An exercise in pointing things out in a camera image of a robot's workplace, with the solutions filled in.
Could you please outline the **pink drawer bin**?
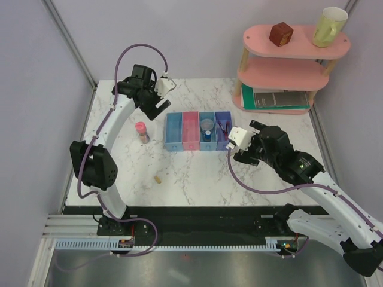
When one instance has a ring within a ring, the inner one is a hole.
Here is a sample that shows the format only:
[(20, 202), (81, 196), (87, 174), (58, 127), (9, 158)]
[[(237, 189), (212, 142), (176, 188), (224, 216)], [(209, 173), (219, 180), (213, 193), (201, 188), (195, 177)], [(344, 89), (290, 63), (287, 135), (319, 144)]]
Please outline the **pink drawer bin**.
[(199, 150), (199, 114), (198, 112), (183, 112), (183, 148), (186, 151)]

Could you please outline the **yellow eraser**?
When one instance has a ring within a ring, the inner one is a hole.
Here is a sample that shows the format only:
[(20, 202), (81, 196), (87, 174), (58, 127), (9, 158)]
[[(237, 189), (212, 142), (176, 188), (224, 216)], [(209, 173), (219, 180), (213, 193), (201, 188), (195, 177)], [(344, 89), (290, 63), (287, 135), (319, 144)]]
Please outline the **yellow eraser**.
[(161, 179), (160, 179), (158, 176), (155, 176), (154, 179), (155, 179), (155, 181), (156, 181), (158, 184), (161, 184), (161, 183), (162, 183)]

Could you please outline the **cyan drawer bin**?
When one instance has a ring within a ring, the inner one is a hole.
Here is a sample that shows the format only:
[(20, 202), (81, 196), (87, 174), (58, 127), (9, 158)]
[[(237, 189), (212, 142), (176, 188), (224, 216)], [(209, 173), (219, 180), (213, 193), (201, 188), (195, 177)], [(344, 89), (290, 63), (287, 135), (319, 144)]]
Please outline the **cyan drawer bin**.
[[(200, 122), (203, 119), (212, 119), (214, 121), (214, 128), (211, 131), (211, 141), (204, 141), (204, 131), (200, 127)], [(200, 150), (201, 151), (215, 151), (217, 149), (217, 132), (215, 125), (215, 113), (214, 112), (200, 112), (199, 113), (199, 129), (200, 129)]]

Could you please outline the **light blue drawer bin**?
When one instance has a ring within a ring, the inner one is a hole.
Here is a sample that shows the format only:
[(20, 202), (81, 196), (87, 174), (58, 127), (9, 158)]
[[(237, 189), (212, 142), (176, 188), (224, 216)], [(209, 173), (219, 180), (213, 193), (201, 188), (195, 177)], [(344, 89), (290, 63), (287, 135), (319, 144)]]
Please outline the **light blue drawer bin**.
[(165, 148), (169, 152), (184, 151), (183, 114), (181, 112), (168, 113), (165, 124)]

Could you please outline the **pink cap bottle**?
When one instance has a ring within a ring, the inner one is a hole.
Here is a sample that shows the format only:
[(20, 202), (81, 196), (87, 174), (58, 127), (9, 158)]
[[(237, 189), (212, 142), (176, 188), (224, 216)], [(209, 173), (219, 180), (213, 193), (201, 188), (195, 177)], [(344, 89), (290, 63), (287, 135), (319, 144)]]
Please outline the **pink cap bottle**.
[(147, 133), (147, 127), (144, 122), (140, 121), (135, 124), (136, 131), (139, 135), (139, 138), (142, 143), (147, 144), (150, 141), (149, 135)]

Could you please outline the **blue cap stamp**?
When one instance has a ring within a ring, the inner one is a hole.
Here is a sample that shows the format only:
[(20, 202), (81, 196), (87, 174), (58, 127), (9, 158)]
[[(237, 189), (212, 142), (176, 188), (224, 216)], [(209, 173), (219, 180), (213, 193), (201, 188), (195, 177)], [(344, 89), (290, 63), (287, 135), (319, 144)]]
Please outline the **blue cap stamp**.
[(211, 131), (210, 130), (206, 130), (204, 131), (204, 141), (205, 142), (210, 142), (211, 141)]

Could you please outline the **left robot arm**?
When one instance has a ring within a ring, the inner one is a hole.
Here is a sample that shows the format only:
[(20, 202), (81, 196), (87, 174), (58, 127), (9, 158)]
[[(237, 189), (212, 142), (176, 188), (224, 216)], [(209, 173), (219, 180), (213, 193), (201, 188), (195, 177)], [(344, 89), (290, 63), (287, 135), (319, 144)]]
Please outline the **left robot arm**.
[(134, 65), (131, 76), (114, 82), (113, 101), (98, 127), (70, 145), (79, 198), (95, 196), (102, 208), (98, 235), (126, 236), (133, 226), (115, 183), (118, 167), (110, 154), (121, 128), (136, 109), (149, 120), (155, 119), (170, 106), (164, 97), (175, 87), (166, 73), (157, 77), (153, 69)]

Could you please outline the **purple drawer bin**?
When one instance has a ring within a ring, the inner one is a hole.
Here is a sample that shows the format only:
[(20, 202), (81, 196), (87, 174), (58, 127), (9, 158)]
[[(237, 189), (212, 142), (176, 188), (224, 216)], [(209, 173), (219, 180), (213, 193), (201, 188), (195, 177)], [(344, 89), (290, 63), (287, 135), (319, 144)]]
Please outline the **purple drawer bin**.
[(221, 133), (221, 130), (217, 124), (217, 121), (220, 121), (225, 128), (226, 122), (230, 121), (231, 127), (230, 130), (233, 127), (232, 123), (232, 115), (230, 111), (218, 111), (215, 112), (215, 123), (216, 123), (216, 132), (217, 132), (217, 151), (225, 151), (226, 146), (229, 143), (228, 136), (225, 138), (223, 134)]

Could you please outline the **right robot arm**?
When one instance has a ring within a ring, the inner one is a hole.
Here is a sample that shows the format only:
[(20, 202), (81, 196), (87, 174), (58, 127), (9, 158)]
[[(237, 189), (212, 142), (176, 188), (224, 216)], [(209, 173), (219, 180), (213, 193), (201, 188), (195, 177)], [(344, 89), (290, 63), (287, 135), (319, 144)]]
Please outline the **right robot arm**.
[(270, 195), (301, 190), (315, 200), (334, 220), (329, 224), (302, 209), (287, 204), (274, 220), (280, 235), (303, 234), (339, 253), (358, 274), (371, 277), (382, 270), (382, 222), (363, 210), (338, 186), (324, 167), (307, 152), (295, 150), (288, 134), (279, 126), (251, 121), (252, 131), (232, 127), (227, 150), (237, 150), (228, 161), (257, 166), (266, 163), (290, 188)]

